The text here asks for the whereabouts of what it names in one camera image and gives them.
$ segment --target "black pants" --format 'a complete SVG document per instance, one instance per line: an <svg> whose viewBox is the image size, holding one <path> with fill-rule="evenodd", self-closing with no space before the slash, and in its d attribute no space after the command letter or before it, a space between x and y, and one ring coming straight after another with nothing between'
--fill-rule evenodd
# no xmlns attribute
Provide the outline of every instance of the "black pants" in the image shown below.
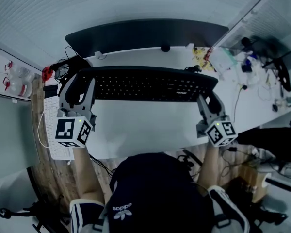
<svg viewBox="0 0 291 233"><path fill-rule="evenodd" d="M291 128L251 129L240 133L237 142L266 149L278 160L291 162Z"/></svg>

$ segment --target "person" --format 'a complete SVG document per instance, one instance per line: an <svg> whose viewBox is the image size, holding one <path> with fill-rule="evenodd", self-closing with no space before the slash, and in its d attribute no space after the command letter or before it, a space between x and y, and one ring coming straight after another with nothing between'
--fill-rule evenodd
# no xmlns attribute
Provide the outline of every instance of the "person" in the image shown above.
<svg viewBox="0 0 291 233"><path fill-rule="evenodd" d="M247 219L217 185L219 149L208 144L197 183L164 153L128 157L104 195L87 149L73 149L80 199L71 201L72 233L249 232Z"/></svg>

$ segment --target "small white box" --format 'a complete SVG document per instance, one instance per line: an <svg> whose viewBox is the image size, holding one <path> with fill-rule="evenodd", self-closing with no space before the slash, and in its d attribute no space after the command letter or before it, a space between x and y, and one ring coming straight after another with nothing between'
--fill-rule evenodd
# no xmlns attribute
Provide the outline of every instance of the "small white box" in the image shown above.
<svg viewBox="0 0 291 233"><path fill-rule="evenodd" d="M207 129L206 135L215 147L230 144L238 137L231 121L214 121Z"/></svg>
<svg viewBox="0 0 291 233"><path fill-rule="evenodd" d="M68 148L84 148L92 125L84 116L57 117L55 141Z"/></svg>

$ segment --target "white cable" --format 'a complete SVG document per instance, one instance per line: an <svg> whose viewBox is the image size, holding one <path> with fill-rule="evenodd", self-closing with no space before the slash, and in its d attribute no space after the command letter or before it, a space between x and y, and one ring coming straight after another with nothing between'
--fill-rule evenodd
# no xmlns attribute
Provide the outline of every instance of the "white cable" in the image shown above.
<svg viewBox="0 0 291 233"><path fill-rule="evenodd" d="M43 145L43 143L42 143L41 140L40 140L40 136L39 136L39 127L40 127L40 123L41 123L41 119L42 119L43 115L44 115L44 111L42 112L42 115L41 115L40 120L39 120L38 129L37 129L37 134L38 134L38 139L39 139L40 144L41 144L43 147L49 149L49 147Z"/></svg>

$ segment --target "black monitor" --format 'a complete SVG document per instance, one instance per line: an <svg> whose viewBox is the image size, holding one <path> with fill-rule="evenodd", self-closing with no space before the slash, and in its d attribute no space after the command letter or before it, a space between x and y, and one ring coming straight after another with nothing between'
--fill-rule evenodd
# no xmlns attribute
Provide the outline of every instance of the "black monitor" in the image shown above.
<svg viewBox="0 0 291 233"><path fill-rule="evenodd" d="M198 47L213 46L226 32L225 26L180 19L131 20L104 24L71 33L65 37L82 57L130 49L194 43Z"/></svg>

